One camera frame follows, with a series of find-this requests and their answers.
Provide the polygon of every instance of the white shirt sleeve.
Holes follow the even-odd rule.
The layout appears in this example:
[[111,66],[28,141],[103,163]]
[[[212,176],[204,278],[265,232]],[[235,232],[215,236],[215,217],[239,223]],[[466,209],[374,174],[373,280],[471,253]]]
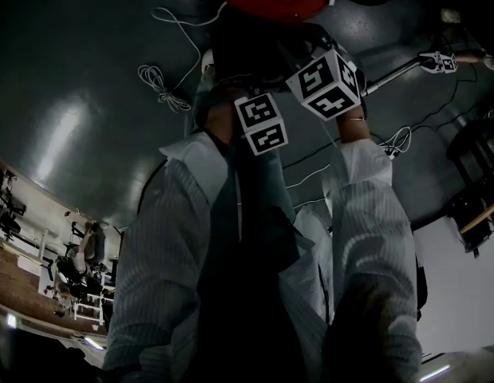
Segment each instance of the white shirt sleeve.
[[410,381],[421,363],[415,246],[391,183],[392,163],[371,140],[343,145],[332,155],[334,308],[359,280],[388,295],[386,355],[401,381]]
[[117,268],[104,369],[125,381],[179,381],[188,367],[210,210],[227,178],[227,164],[204,132],[161,151],[169,161],[160,194],[126,232]]

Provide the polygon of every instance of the metal rod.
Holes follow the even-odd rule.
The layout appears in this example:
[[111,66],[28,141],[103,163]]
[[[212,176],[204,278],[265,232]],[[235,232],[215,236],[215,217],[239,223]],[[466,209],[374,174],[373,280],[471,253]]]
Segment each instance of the metal rod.
[[361,95],[363,97],[367,97],[368,95],[376,91],[378,88],[381,88],[383,85],[388,84],[389,82],[395,80],[396,78],[399,78],[404,73],[407,73],[411,69],[414,69],[415,67],[419,66],[420,63],[421,63],[421,58],[419,57],[416,57],[413,60],[408,61],[406,64],[401,65],[399,68],[396,68],[391,73],[385,75],[384,77],[381,77],[379,80],[369,85]]
[[48,235],[48,228],[45,228],[45,232],[41,237],[41,246],[39,246],[39,259],[42,261],[42,258],[45,256],[45,247],[46,247],[46,236]]
[[82,318],[82,319],[87,319],[89,321],[99,321],[98,318],[91,318],[90,316],[85,316],[85,315],[78,315],[78,314],[75,314],[74,315],[76,318]]
[[82,308],[88,308],[90,310],[99,310],[100,308],[98,306],[92,306],[92,305],[87,305],[86,303],[78,303],[78,307]]

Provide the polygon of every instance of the ceiling light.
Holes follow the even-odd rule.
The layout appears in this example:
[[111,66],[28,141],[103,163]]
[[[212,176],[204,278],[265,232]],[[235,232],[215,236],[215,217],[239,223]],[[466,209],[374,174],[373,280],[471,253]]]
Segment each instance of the ceiling light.
[[445,370],[449,369],[450,367],[451,367],[451,365],[446,365],[442,368],[439,368],[438,370],[435,370],[434,372],[432,372],[430,374],[426,374],[420,381],[426,381],[426,380],[430,379],[431,377],[435,377],[437,374],[444,372]]
[[16,320],[16,317],[12,314],[7,314],[7,325],[10,328],[16,329],[17,324],[18,324],[18,321]]
[[99,346],[95,341],[93,341],[91,338],[85,337],[84,338],[88,343],[90,343],[92,346],[94,346],[98,350],[104,350],[101,346]]

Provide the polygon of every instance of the wall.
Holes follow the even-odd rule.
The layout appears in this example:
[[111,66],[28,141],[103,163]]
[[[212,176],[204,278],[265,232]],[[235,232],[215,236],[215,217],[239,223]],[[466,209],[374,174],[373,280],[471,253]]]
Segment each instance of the wall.
[[422,365],[419,379],[444,366],[446,371],[426,380],[428,383],[489,383],[494,382],[494,354],[486,349],[445,353]]
[[[64,214],[71,209],[22,177],[18,177],[14,182],[12,193],[15,199],[26,205],[25,215],[17,217],[18,224],[22,227],[20,234],[40,243],[45,229],[48,228],[46,246],[59,255],[65,254],[63,243],[71,240],[71,222],[76,221],[80,230],[83,230],[87,218],[76,212],[72,212],[69,217],[64,217]],[[109,259],[119,254],[121,238],[112,226],[108,226],[104,231],[106,235],[105,257]],[[78,238],[75,237],[73,241],[78,243]]]
[[465,254],[448,218],[415,232],[425,268],[428,302],[417,324],[424,353],[456,352],[494,344],[494,234],[479,258]]

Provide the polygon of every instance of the gray floor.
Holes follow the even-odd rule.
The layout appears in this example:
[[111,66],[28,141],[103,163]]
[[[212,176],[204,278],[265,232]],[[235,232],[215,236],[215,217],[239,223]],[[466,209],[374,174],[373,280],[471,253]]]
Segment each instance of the gray floor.
[[[138,65],[156,63],[173,86],[196,58],[176,26],[149,16],[158,5],[193,21],[216,10],[199,0],[0,0],[0,159],[64,203],[117,226],[135,216],[144,182],[161,161],[158,147],[184,132],[184,116],[156,103],[136,75]],[[375,80],[428,48],[433,15],[433,0],[379,7],[340,0],[315,21]],[[189,33],[202,50],[209,46],[205,28]],[[449,120],[492,89],[494,75],[477,72],[478,82],[461,83],[454,103],[428,124]],[[438,76],[415,69],[379,89],[366,99],[373,132],[390,137],[447,102],[457,78],[472,76],[469,66]],[[193,73],[178,94],[191,100],[198,80],[199,72]],[[284,165],[330,142],[289,94],[276,100],[290,138],[281,150]],[[462,189],[445,149],[463,123],[460,118],[439,134],[419,130],[409,152],[394,161],[394,188],[411,220],[437,212]],[[334,124],[328,128],[336,137]],[[287,184],[325,165],[327,157],[325,150],[286,169]],[[319,199],[319,178],[291,195],[295,204]]]

